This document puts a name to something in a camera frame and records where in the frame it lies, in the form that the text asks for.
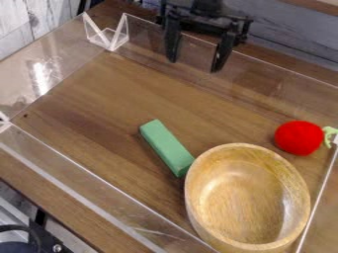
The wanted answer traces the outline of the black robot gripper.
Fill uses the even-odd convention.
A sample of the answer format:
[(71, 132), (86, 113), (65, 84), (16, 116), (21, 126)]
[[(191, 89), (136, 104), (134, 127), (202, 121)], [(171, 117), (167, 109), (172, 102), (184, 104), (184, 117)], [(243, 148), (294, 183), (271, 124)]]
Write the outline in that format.
[(222, 35), (211, 64), (211, 71), (222, 70), (234, 44), (244, 43), (254, 19), (232, 10), (223, 0), (160, 0), (158, 23), (166, 25), (166, 54), (176, 62), (182, 28), (200, 30), (210, 35)]

